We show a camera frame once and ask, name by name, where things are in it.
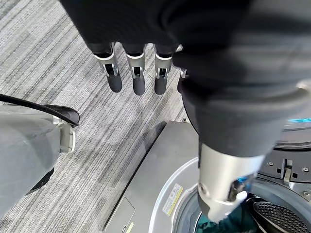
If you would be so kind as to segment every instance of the warning label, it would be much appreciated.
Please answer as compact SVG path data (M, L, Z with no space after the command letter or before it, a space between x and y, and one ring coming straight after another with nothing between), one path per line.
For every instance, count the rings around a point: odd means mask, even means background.
M180 186L179 184L175 184L173 190L171 191L169 197L167 198L165 205L162 209L162 211L167 215L170 216L179 197L181 192L183 191L183 187Z

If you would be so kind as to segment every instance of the washing machine door opening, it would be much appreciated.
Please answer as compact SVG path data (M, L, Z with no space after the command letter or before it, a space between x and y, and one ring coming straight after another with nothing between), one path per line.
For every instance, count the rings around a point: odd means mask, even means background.
M202 215L195 190L180 203L173 233L256 233L261 227L280 228L279 232L309 233L311 205L284 186L256 178L247 201L216 224Z

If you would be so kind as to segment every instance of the black cable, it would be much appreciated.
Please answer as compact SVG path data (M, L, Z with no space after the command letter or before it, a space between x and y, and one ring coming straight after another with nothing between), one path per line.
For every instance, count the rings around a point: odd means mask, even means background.
M56 116L56 117L58 117L64 121L66 121L70 125L73 125L73 126L79 125L79 123L72 121L71 119L64 116L63 114L60 114L59 112L57 112L57 111L55 111L49 107L46 107L46 106L43 106L43 105L40 105L37 103L33 103L33 102L30 102L27 100L22 100L19 98L15 98L15 97L3 95L3 94L0 94L0 101L6 102L6 103L11 103L11 104L16 104L16 105L24 106L24 107L28 107L28 108L33 108L33 109L51 114L53 116Z

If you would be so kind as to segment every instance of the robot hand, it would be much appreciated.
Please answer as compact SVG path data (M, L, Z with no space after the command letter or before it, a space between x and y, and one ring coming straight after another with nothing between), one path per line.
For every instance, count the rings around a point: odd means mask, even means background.
M61 3L116 92L121 82L111 43L123 43L138 95L144 91L144 44L182 44L173 63L188 73L178 90L199 134L199 202L210 220L223 219L245 199L285 119L308 99L296 84L311 72L311 1ZM165 78L168 71L164 66L157 74Z

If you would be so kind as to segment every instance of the washing machine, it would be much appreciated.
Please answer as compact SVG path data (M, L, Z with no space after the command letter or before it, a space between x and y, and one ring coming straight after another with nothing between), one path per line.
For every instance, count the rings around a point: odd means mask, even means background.
M133 176L104 232L196 233L202 217L197 199L197 155L198 135L193 126L169 121ZM304 227L293 222L288 232L310 232L310 118L287 121L250 193L284 208L285 213L293 213L302 222Z

